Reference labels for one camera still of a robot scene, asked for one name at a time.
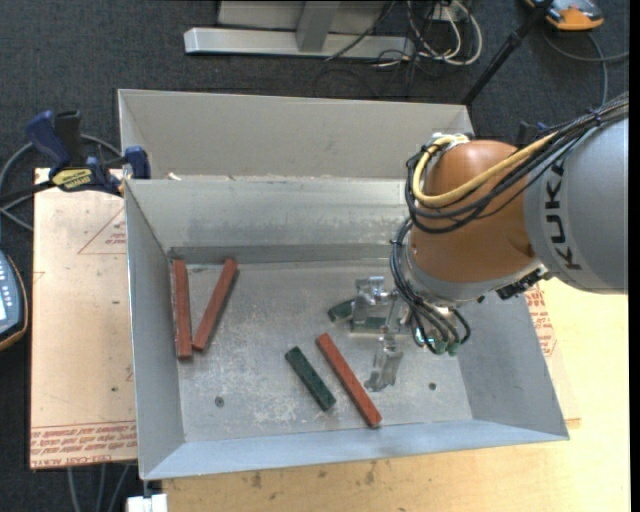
orange device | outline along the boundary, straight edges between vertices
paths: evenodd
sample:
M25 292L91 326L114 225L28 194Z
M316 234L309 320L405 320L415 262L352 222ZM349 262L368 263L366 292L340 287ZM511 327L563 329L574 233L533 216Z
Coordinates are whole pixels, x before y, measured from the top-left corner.
M536 7L536 0L524 0ZM594 0L555 0L545 19L558 30L582 31L599 27L604 22L602 10Z

blue clamp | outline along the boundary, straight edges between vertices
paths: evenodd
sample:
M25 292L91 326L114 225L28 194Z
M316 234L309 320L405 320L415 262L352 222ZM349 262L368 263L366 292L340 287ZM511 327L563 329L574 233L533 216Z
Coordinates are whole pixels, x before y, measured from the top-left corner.
M93 156L84 160L79 154L79 123L79 112L67 112L55 117L54 127L53 113L47 110L36 115L27 125L27 136L34 147L53 160L49 181L66 192L95 190L122 195L122 180L112 175L101 160ZM131 171L127 178L151 177L149 159L140 146L127 148L124 156L109 162L111 165L114 163L129 164Z

wooden block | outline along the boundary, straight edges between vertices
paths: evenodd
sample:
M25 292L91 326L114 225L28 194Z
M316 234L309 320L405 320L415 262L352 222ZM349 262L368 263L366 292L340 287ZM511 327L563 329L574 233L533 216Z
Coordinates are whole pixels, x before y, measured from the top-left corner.
M320 378L320 375L313 369L313 366L311 366L311 363L302 353L302 350L300 350L299 347L293 347L284 355L284 358L289 362L298 377L300 377L300 380L304 383L313 398L315 398L320 408L323 411L329 410L336 403L336 399Z
M207 309L204 311L204 315L202 316L196 335L193 338L193 348L195 350L203 351L207 347L211 333L218 321L222 306L229 294L231 285L235 280L237 269L238 263L231 258L228 258L224 262L216 287L211 294L209 304L207 304Z
M351 367L347 364L344 357L336 347L336 344L328 334L321 334L316 339L318 348L327 359L331 368L336 373L340 382L346 389L347 393L358 408L358 411L370 427L376 427L382 421L382 416L378 409L371 401L366 390L360 384L360 381L353 373Z
M189 307L189 275L184 260L171 263L171 293L178 359L191 357L191 308Z

red wooden stick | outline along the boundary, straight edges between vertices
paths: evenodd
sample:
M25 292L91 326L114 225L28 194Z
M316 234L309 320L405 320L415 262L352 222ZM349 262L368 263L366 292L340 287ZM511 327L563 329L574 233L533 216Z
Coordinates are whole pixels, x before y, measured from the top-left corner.
M316 339L316 344L347 390L347 393L367 422L367 425L370 427L378 426L382 421L380 412L378 412L378 409L376 409L366 390L345 361L338 347L336 347L336 344L331 339L331 336L326 333L321 334Z
M189 307L189 276L184 260L171 264L172 304L178 359L191 357L191 310Z
M211 332L218 320L222 305L224 304L235 279L237 269L238 264L231 258L228 258L224 262L216 287L211 294L209 304L207 304L207 309L204 311L204 315L202 316L196 335L193 338L194 350L203 351L206 348Z

gray carpet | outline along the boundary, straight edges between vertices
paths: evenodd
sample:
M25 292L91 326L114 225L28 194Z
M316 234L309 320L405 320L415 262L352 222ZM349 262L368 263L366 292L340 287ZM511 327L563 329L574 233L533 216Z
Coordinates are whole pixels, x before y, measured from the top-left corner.
M395 72L380 71L349 60L185 55L184 32L213 25L214 4L0 2L0 161L4 163L27 142L26 123L45 109L81 110L85 133L117 144L116 91L120 88L460 103L509 34L530 15L521 0L474 0L473 12L484 34L481 58L459 68L426 63L411 77L406 66ZM600 104L605 78L607 98L628 90L628 59L609 62L604 72L598 62L562 55L544 37L566 52L587 58L598 57L599 51L605 56L628 51L630 0L600 0L599 4L605 23L591 34L552 34L545 23L533 28L470 105L478 137L514 143L521 121L553 125L572 119ZM379 31L406 33L404 5L394 8ZM46 163L37 156L22 159L2 192L28 186L30 168L41 161ZM12 211L32 221L30 201ZM2 248L29 283L32 234L4 218L1 226ZM27 335L0 352L0 512L72 510L64 471L28 468L29 390ZM119 465L108 467L106 503L121 472ZM99 481L98 467L76 471L83 510L94 508ZM136 471L129 471L123 496L141 491Z

